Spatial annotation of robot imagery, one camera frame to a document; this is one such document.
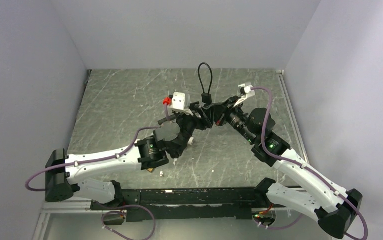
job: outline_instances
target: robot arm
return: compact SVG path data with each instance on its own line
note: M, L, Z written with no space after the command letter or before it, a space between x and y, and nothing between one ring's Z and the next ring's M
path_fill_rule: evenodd
M166 118L160 120L160 128L155 129L152 136L135 142L134 147L84 155L66 155L64 149L55 150L47 168L59 164L71 165L46 172L45 200L60 202L77 196L95 200L108 207L125 204L118 182L101 182L92 178L110 172L122 173L160 167L169 162L167 153L172 158L179 158L183 154L195 130L203 131L212 128L214 124L219 127L229 124L253 146L251 151L258 160L289 176L306 190L299 192L265 178L255 188L257 199L265 204L273 203L294 209L317 221L329 235L342 239L354 221L356 212L339 195L359 209L361 193L355 189L347 191L303 161L286 141L272 131L276 123L271 115L268 115L263 137L262 128L267 109L255 108L250 115L241 109L243 102L255 95L251 88L249 83L243 84L239 86L241 96L232 96L219 103L212 103L211 96L206 96L205 105L199 102L189 103L186 94L175 92L170 96L167 107L174 113L169 118L176 121L168 121ZM270 153L296 161L300 165L270 156L262 145ZM331 191L320 177L333 185L336 192Z

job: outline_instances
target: small white object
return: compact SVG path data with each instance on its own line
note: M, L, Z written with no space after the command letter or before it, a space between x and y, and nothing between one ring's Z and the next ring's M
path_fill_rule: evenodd
M244 93L245 93L245 94L242 94L242 93L240 92L240 89L241 89L241 88L244 88ZM238 91L239 91L238 94L241 95L241 98L240 98L239 100L237 100L237 102L234 104L234 107L236 107L236 106L242 104L242 103L243 103L244 101L246 101L247 99L249 99L249 98L255 96L255 91L252 90L251 88L253 88L253 86L252 86L252 84L251 84L250 82L246 82L246 83L244 83L244 84L240 84L240 85L238 86Z
M195 140L195 138L194 137L190 137L190 139L188 140L188 142L187 142L187 144L188 145L193 145L193 141Z
M187 115L193 115L192 111L189 109L190 106L190 95L186 95L182 92L174 92L172 97L172 103L168 106L173 112L185 113Z
M246 94L250 94L251 92L252 92L252 85L250 85L250 86L245 86L244 87L244 92L246 93Z

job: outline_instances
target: black connector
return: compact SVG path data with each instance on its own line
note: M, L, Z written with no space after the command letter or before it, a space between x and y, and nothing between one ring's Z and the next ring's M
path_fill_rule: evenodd
M202 93L202 103L206 105L212 104L212 95L210 93Z
M240 94L241 94L241 95L246 95L245 87L241 87L241 88L240 88Z
M347 199L357 208L361 208L363 195L356 189L346 192ZM318 225L324 232L335 239L343 239L345 233L357 217L355 210L347 203L336 205L337 210L326 212L322 207L315 209L315 214L318 217Z
M68 158L65 149L56 149L51 154L46 168L65 164ZM45 201L48 203L61 202L74 196L74 190L78 190L78 186L73 187L67 180L68 174L65 167L56 168L45 173Z
M264 143L268 151L274 155L281 156L287 149L290 149L290 144L284 141L281 137L276 135L274 132L265 136ZM261 140L258 136L256 139L254 146L252 148L252 153L255 154L255 157L266 163L268 166L273 167L274 164L278 161L278 159L268 155L261 146Z
M271 185L275 184L276 181L271 178L264 178L258 186L255 187L256 200L262 206L269 206L272 202L268 199L267 193Z

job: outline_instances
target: black bracket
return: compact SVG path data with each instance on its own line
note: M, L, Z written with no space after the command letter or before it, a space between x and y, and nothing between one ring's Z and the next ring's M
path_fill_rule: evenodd
M91 201L90 209L93 211L105 211L105 210L111 210L116 209L122 206L126 205L140 205L141 202L141 196L139 190L122 190L122 196L124 198L123 202L108 202L106 204L98 204L96 201ZM131 210L138 210L138 207L130 207L128 208L129 211Z

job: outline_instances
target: metal frame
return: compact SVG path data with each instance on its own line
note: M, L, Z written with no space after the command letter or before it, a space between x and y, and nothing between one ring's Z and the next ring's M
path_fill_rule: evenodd
M309 163L308 155L302 140L301 132L293 111L292 103L289 98L289 94L286 88L285 80L283 78L284 70L276 71L276 77L280 83L281 90L283 92L283 97L286 101L287 111L292 122L293 131L296 134L296 140L298 142L298 147L303 155L304 160ZM294 188L294 190L299 192L305 192L303 188ZM91 200L72 197L69 200L62 202L44 202L40 216L38 218L37 226L33 235L33 240L44 240L47 232L47 227L51 218L51 214L103 214L109 212L108 210L91 210L90 206L92 204ZM252 208L253 213L261 212L266 210L266 208ZM275 208L276 211L290 211L287 208Z
M38 218L37 226L35 227L34 235L32 236L32 240L44 240L47 226L50 221L50 213L40 213L40 217Z
M281 90L283 92L284 99L287 103L286 106L287 106L288 115L290 116L290 121L293 126L293 131L296 134L296 140L297 140L297 143L299 144L298 147L300 149L300 152L303 155L303 159L305 159L307 163L310 163L308 159L307 151L304 146L304 141L302 139L301 131L299 130L298 122L296 121L295 112L293 111L292 102L290 101L289 93L287 92L283 73L284 73L284 70L281 71L281 74L277 74L277 78L278 78L278 81L280 82Z

